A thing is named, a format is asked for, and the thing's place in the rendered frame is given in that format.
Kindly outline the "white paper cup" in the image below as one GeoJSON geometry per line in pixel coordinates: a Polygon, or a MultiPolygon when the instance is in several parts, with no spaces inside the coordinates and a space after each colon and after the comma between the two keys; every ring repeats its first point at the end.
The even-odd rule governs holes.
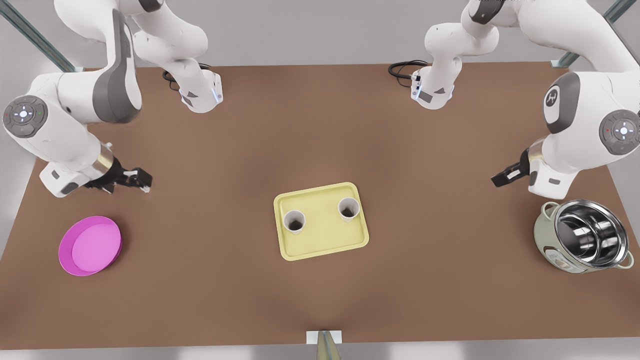
{"type": "Polygon", "coordinates": [[[301,210],[290,210],[282,219],[283,226],[292,234],[300,234],[306,225],[306,215],[301,210]]]}
{"type": "Polygon", "coordinates": [[[339,201],[337,209],[340,218],[345,221],[345,223],[349,223],[360,214],[361,203],[359,203],[356,198],[345,197],[339,201]]]}

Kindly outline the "pink round plate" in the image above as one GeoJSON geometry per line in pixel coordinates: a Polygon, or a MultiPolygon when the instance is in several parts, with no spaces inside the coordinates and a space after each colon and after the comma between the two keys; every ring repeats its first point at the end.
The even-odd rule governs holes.
{"type": "Polygon", "coordinates": [[[58,261],[73,276],[91,276],[118,258],[122,244],[121,230],[112,219],[90,216],[66,231],[59,244],[58,261]]]}

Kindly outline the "pale yellow rectangular tray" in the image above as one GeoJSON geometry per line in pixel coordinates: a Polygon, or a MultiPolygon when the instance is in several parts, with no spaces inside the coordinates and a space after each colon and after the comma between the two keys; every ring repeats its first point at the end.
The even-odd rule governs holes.
{"type": "Polygon", "coordinates": [[[370,233],[354,183],[341,182],[282,193],[273,201],[279,252],[284,260],[297,261],[316,256],[363,248],[370,233]],[[343,198],[355,198],[361,207],[350,222],[340,217],[338,203],[343,198]],[[292,234],[282,222],[286,212],[299,210],[306,224],[299,234],[292,234]]]}

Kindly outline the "green pot with steel inside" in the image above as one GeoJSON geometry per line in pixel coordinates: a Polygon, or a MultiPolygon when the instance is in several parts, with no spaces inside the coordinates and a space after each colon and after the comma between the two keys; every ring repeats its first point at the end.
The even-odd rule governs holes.
{"type": "Polygon", "coordinates": [[[630,239],[620,219],[598,202],[546,202],[534,224],[542,257],[560,271],[587,274],[634,265],[630,239]]]}

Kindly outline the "silver frame post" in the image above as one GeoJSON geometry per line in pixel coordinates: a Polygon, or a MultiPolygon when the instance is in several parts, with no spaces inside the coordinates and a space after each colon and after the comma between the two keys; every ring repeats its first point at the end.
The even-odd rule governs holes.
{"type": "Polygon", "coordinates": [[[316,360],[342,360],[338,349],[342,343],[342,330],[306,331],[306,344],[317,346],[316,360]]]}
{"type": "Polygon", "coordinates": [[[47,57],[57,68],[66,73],[80,73],[85,69],[74,66],[46,37],[36,29],[9,0],[0,0],[0,15],[18,30],[41,54],[47,57]]]}
{"type": "MultiPolygon", "coordinates": [[[[603,12],[602,16],[613,26],[614,23],[624,16],[637,2],[638,0],[615,0],[615,2],[603,12]]],[[[551,60],[550,66],[554,69],[569,69],[580,57],[580,54],[565,52],[559,59],[551,60]]]]}

